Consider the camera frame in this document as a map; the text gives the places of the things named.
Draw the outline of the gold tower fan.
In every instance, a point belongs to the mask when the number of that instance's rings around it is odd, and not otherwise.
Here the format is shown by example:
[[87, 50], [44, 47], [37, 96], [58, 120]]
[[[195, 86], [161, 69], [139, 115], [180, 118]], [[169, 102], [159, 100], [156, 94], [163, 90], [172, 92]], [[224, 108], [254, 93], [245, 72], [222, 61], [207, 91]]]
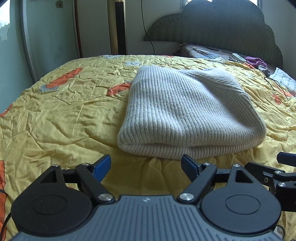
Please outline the gold tower fan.
[[110, 49], [113, 55], [126, 55], [125, 1], [107, 1]]

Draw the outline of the dark grey scalloped headboard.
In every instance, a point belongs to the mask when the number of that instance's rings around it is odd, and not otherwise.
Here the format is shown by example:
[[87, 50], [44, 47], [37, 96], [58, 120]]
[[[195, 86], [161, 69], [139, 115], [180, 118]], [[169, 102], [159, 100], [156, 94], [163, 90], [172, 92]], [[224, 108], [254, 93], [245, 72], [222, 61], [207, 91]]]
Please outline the dark grey scalloped headboard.
[[216, 47], [283, 67], [274, 33], [251, 1], [191, 1], [182, 13], [156, 20], [144, 40]]

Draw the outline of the white remote control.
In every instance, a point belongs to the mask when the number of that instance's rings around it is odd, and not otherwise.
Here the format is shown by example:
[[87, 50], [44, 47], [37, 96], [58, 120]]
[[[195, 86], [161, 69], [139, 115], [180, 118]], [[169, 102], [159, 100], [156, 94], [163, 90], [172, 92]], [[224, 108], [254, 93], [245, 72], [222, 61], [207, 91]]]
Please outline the white remote control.
[[237, 53], [232, 53], [231, 55], [238, 62], [246, 62], [245, 58], [243, 58], [242, 56], [238, 55]]

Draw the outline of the patterned pillow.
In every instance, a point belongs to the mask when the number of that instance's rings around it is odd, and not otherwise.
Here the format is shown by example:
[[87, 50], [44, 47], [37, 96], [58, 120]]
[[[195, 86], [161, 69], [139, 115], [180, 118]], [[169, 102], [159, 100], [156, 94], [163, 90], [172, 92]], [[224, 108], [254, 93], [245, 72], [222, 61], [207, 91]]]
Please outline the patterned pillow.
[[220, 58], [226, 61], [238, 62], [231, 55], [233, 51], [203, 45], [195, 45], [192, 43], [180, 44], [177, 53], [182, 57], [203, 58], [212, 60]]

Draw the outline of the white knitted sweater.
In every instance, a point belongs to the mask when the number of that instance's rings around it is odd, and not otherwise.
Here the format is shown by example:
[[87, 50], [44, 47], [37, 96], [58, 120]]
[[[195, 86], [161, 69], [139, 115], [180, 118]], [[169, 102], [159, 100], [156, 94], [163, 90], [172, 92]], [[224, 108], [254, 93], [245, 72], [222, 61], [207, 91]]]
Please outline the white knitted sweater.
[[228, 71], [139, 68], [117, 144], [125, 152], [204, 159], [260, 145], [266, 125]]

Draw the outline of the purple cloth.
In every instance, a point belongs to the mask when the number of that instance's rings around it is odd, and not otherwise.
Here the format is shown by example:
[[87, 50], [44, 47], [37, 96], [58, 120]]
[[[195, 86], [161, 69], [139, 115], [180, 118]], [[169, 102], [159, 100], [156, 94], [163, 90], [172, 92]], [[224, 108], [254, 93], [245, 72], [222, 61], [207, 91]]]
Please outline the purple cloth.
[[246, 56], [244, 59], [248, 64], [252, 65], [255, 68], [258, 68], [259, 66], [267, 68], [267, 64], [259, 57]]

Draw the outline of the glass sliding wardrobe door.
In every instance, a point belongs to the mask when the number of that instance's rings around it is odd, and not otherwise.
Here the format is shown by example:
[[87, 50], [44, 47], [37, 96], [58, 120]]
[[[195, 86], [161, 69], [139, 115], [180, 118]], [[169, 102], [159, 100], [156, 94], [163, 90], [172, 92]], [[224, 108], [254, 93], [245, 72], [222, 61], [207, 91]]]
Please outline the glass sliding wardrobe door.
[[80, 57], [76, 1], [1, 1], [1, 111], [50, 71]]

